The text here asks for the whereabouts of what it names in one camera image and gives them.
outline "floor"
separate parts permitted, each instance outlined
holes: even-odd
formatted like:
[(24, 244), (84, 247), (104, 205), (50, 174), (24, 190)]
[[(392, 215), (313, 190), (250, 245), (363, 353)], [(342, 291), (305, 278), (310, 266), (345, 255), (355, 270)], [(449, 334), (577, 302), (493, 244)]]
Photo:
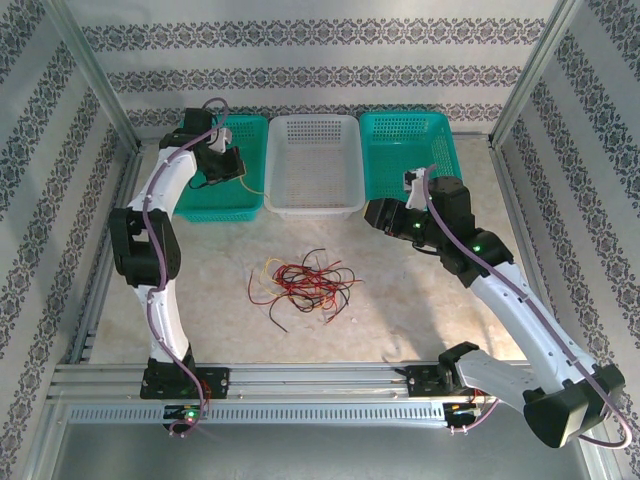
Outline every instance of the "floor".
[[(486, 141), (462, 136), (456, 148), (477, 225), (498, 234), (520, 262)], [(147, 148), (138, 188), (156, 155), (156, 147)], [(174, 217), (173, 227), (182, 251), (176, 295), (198, 362), (435, 360), (465, 340), (499, 359), (524, 358), (493, 313), (438, 259), (372, 229), (360, 213), (346, 221), (304, 222), (263, 209), (254, 222), (191, 224)], [(364, 283), (330, 324), (320, 313), (301, 314), (281, 302), (274, 315), (284, 333), (265, 307), (249, 302), (249, 275), (269, 257), (300, 261), (320, 247), (324, 260), (342, 260)], [(146, 363), (148, 345), (142, 308), (114, 270), (90, 361)]]

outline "white plastic basket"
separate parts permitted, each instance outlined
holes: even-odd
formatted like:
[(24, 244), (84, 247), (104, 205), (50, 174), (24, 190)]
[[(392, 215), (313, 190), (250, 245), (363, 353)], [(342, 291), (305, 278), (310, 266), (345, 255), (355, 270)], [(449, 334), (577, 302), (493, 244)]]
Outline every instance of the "white plastic basket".
[(269, 124), (265, 206), (283, 218), (346, 219), (364, 207), (358, 121), (284, 115)]

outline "basket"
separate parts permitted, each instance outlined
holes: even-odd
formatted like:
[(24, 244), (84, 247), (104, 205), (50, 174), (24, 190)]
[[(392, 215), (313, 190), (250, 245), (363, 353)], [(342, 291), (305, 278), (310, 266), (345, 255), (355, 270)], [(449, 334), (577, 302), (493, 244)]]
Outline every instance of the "basket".
[[(247, 187), (263, 191), (264, 163), (267, 149), (267, 119), (259, 115), (230, 115), (224, 127), (231, 129), (231, 146), (240, 149), (247, 173)], [(196, 173), (193, 184), (204, 182)], [(190, 222), (247, 222), (256, 217), (263, 196), (246, 190), (240, 180), (233, 179), (211, 187), (194, 190), (185, 187), (176, 205), (175, 214)]]
[(283, 218), (343, 218), (364, 206), (358, 121), (348, 115), (285, 115), (269, 126), (265, 191)]
[(404, 172), (434, 163), (438, 168), (431, 178), (462, 179), (449, 121), (441, 113), (365, 113), (360, 117), (360, 135), (367, 200), (406, 201)]

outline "perforated metal strip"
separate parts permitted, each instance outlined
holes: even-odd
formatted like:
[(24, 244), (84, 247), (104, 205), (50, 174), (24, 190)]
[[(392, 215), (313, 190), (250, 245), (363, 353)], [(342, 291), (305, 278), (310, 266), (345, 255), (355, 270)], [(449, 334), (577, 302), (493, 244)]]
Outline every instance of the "perforated metal strip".
[[(159, 423), (160, 405), (84, 405), (74, 406), (69, 423)], [(237, 405), (217, 404), (202, 419), (218, 424), (366, 424), (407, 423), (424, 427), (446, 425), (440, 402), (387, 404), (300, 404)]]

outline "tangled wires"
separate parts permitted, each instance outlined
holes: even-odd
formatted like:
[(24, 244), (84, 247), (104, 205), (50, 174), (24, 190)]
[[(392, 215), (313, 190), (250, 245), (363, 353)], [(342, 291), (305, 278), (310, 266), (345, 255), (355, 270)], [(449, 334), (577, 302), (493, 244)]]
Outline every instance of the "tangled wires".
[[(324, 250), (324, 248), (311, 250), (305, 255), (300, 265), (288, 264), (277, 258), (267, 260), (260, 274), (259, 283), (267, 293), (273, 296), (273, 299), (268, 302), (256, 302), (251, 297), (253, 280), (253, 272), (251, 272), (247, 286), (249, 300), (254, 305), (269, 305), (269, 319), (286, 333), (289, 333), (287, 329), (273, 318), (273, 307), (281, 298), (287, 298), (302, 313), (310, 313), (316, 309), (333, 311), (327, 319), (329, 323), (349, 304), (353, 284), (362, 281), (356, 279), (355, 273), (350, 268), (338, 267), (340, 260), (326, 268), (320, 268), (317, 258), (317, 268), (307, 265), (307, 259), (312, 253)], [(263, 276), (273, 262), (282, 264), (271, 277), (271, 283), (280, 287), (278, 292), (272, 291), (263, 283)]]

